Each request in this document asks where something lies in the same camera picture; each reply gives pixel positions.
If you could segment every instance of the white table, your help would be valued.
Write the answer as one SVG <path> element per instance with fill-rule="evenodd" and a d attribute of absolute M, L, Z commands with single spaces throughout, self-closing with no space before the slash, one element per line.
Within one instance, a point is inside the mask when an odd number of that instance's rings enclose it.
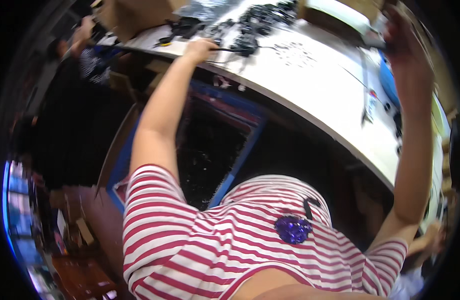
<path fill-rule="evenodd" d="M 244 0 L 215 24 L 229 18 L 238 20 L 251 4 L 271 2 Z M 170 27 L 162 26 L 117 46 L 175 58 L 183 54 L 186 41 L 175 39 L 169 46 L 153 48 L 158 39 L 170 34 Z M 238 26 L 234 26 L 224 37 L 222 47 L 229 47 L 237 35 Z M 392 191 L 398 165 L 392 114 L 387 114 L 383 105 L 378 103 L 373 123 L 361 124 L 366 93 L 362 59 L 367 65 L 368 88 L 375 90 L 383 103 L 389 102 L 378 78 L 378 68 L 371 62 L 378 59 L 303 20 L 297 21 L 293 27 L 279 25 L 268 37 L 259 37 L 258 42 L 262 47 L 289 45 L 291 42 L 298 45 L 280 55 L 274 49 L 260 48 L 250 58 L 238 57 L 225 64 L 225 68 L 216 63 L 202 63 L 199 67 L 239 82 L 315 124 L 361 160 Z M 113 40 L 104 38 L 99 44 L 113 44 Z M 218 51 L 210 60 L 224 62 L 230 55 Z M 248 61 L 242 69 L 245 59 Z"/>

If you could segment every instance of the woman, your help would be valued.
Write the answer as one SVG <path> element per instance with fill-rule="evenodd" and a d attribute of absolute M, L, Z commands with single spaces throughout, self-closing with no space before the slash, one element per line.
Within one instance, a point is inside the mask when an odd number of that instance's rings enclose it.
<path fill-rule="evenodd" d="M 332 228 L 325 200 L 295 178 L 266 175 L 200 212 L 178 183 L 175 133 L 198 63 L 217 48 L 190 43 L 143 111 L 124 220 L 124 277 L 139 299 L 386 297 L 427 204 L 433 73 L 410 23 L 390 8 L 386 41 L 405 135 L 394 207 L 366 253 Z"/>

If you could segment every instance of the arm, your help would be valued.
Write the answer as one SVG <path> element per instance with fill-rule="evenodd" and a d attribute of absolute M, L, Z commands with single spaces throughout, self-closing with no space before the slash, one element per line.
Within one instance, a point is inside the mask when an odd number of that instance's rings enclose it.
<path fill-rule="evenodd" d="M 391 237 L 410 245 L 425 212 L 431 186 L 431 93 L 433 70 L 410 22 L 395 7 L 385 40 L 394 51 L 387 54 L 402 107 L 402 153 L 395 179 L 394 206 L 370 249 Z"/>
<path fill-rule="evenodd" d="M 85 49 L 89 43 L 90 38 L 92 37 L 92 28 L 94 26 L 95 23 L 92 21 L 92 17 L 86 16 L 82 19 L 82 26 L 75 29 L 72 46 L 70 47 L 70 53 L 73 57 L 80 57 L 80 54 L 82 53 L 83 49 Z"/>
<path fill-rule="evenodd" d="M 178 178 L 175 151 L 178 123 L 194 69 L 209 57 L 211 48 L 218 46 L 209 39 L 191 42 L 185 54 L 167 70 L 140 118 L 132 145 L 130 173 L 141 165 L 156 164 Z"/>

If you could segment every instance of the red and white striped shirt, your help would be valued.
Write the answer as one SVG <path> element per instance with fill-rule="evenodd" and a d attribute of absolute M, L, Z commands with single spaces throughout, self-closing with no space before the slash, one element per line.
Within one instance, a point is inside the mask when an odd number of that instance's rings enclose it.
<path fill-rule="evenodd" d="M 313 230 L 304 243 L 285 243 L 275 221 L 305 218 L 308 197 L 321 204 L 309 202 Z M 287 176 L 255 177 L 200 212 L 167 170 L 143 165 L 131 176 L 126 199 L 124 278 L 138 299 L 229 299 L 265 268 L 321 290 L 387 296 L 407 254 L 402 239 L 363 254 L 332 228 L 322 196 Z"/>

